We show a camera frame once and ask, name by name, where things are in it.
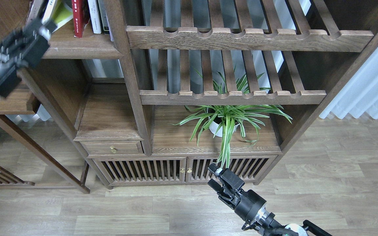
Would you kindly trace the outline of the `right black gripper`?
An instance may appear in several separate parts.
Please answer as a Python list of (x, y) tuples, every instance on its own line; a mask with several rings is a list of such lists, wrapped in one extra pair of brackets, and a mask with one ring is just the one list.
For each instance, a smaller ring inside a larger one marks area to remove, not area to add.
[(230, 169), (222, 169), (216, 164), (210, 164), (208, 170), (213, 173), (220, 185), (214, 179), (208, 181), (219, 200), (229, 206), (248, 225), (264, 225), (267, 221), (266, 201), (252, 190), (242, 189), (245, 182)]

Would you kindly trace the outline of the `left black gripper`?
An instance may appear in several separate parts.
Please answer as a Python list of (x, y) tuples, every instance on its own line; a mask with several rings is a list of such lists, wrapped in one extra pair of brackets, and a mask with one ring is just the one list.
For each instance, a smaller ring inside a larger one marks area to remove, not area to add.
[(17, 68), (34, 68), (40, 63), (56, 28), (51, 19), (44, 24), (40, 19), (34, 19), (23, 28), (19, 52), (15, 53), (14, 61), (4, 56), (0, 61), (0, 98), (6, 99), (21, 82), (17, 76)]

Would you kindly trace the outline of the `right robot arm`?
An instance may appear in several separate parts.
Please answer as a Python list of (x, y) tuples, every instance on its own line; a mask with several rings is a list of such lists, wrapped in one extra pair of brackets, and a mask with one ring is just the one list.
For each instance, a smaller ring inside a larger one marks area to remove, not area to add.
[(216, 164), (210, 164), (208, 170), (222, 182), (218, 184), (214, 179), (208, 181), (219, 196), (219, 199), (228, 205), (245, 221), (242, 230), (256, 230), (263, 236), (307, 236), (310, 231), (316, 236), (330, 236), (328, 232), (311, 223), (303, 221), (303, 225), (282, 225), (277, 222), (273, 213), (266, 210), (266, 200), (253, 190), (244, 191), (245, 182), (230, 169), (219, 168)]

